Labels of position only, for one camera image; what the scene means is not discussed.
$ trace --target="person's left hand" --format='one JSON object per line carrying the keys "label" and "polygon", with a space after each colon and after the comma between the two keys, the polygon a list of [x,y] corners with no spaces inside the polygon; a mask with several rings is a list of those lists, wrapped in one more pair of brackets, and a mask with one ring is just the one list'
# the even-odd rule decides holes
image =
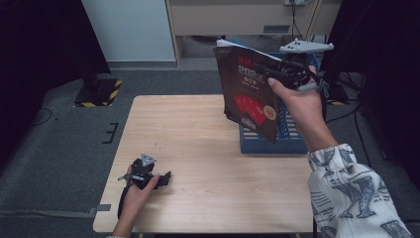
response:
{"label": "person's left hand", "polygon": [[120,218],[112,233],[114,236],[130,237],[134,222],[145,206],[152,190],[157,185],[158,178],[159,174],[154,175],[143,190],[139,189],[135,184],[130,185],[126,197],[124,198],[124,205]]}
{"label": "person's left hand", "polygon": [[158,183],[159,174],[149,181],[148,185],[143,189],[139,189],[135,184],[132,184],[127,191],[124,199],[124,206],[121,212],[121,216],[131,217],[136,219],[139,213],[142,211],[146,204],[152,190]]}

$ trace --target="printed shirt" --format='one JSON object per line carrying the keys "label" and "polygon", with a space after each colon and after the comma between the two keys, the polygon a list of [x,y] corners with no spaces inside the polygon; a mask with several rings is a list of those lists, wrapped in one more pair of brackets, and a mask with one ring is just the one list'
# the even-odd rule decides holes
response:
{"label": "printed shirt", "polygon": [[312,209],[324,238],[413,237],[382,178],[358,164],[349,145],[313,152],[308,160]]}

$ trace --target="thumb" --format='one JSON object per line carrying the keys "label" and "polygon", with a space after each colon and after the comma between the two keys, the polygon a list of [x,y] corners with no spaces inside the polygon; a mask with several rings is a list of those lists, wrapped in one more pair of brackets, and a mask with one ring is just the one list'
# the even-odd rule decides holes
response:
{"label": "thumb", "polygon": [[152,191],[158,184],[159,174],[154,175],[143,190]]}
{"label": "thumb", "polygon": [[271,86],[272,91],[277,94],[279,97],[285,96],[289,89],[287,89],[281,82],[278,80],[269,77],[267,80],[268,84]]}

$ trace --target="gray carpet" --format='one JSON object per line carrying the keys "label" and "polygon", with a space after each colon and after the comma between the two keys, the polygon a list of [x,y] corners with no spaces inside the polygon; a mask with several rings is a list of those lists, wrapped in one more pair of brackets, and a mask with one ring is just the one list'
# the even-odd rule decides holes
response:
{"label": "gray carpet", "polygon": [[[0,178],[0,211],[88,212],[100,202],[135,96],[221,93],[216,70],[136,70],[114,71],[113,74],[121,78],[123,84],[113,105],[108,107],[73,107],[81,80],[46,95],[44,109]],[[351,90],[349,92],[350,97],[356,98]],[[327,119],[351,111],[357,103],[329,106]],[[358,122],[369,161],[386,182],[401,218],[419,220],[420,191],[410,183],[398,162],[382,158],[380,146],[360,113]],[[118,129],[113,142],[104,144],[110,140],[107,131],[113,130],[111,123],[118,123]],[[361,163],[368,163],[353,115],[329,126],[339,142],[353,146]],[[0,238],[107,235],[95,233],[92,223],[93,218],[9,215],[0,217]],[[418,223],[407,223],[407,227],[414,237],[420,237]]]}

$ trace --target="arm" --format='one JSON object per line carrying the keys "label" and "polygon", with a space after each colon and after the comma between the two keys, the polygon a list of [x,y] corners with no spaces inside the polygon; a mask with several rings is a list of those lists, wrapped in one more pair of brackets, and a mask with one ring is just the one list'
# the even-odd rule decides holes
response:
{"label": "arm", "polygon": [[381,177],[358,164],[349,145],[334,139],[317,89],[294,91],[275,79],[268,83],[286,104],[310,152],[308,186],[323,237],[412,237]]}
{"label": "arm", "polygon": [[143,190],[140,190],[135,184],[130,186],[124,199],[120,219],[112,232],[113,236],[131,237],[134,223],[145,206],[152,190],[157,185],[158,178],[159,175],[155,175]]}

